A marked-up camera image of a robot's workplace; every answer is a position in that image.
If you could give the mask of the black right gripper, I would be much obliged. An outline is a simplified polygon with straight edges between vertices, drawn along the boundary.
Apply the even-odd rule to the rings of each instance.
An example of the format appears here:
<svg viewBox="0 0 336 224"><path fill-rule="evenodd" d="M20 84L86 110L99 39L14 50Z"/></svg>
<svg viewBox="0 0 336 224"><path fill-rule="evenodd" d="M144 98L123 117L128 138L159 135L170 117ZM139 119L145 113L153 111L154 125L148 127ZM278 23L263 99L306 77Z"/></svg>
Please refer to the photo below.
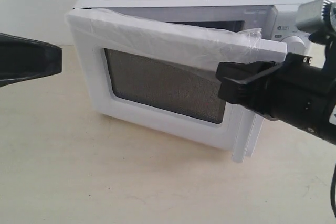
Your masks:
<svg viewBox="0 0 336 224"><path fill-rule="evenodd" d="M270 120L280 120L335 144L335 75L310 65L312 58L289 53L283 62L221 62L218 97ZM266 77L248 80L266 70Z"/></svg>

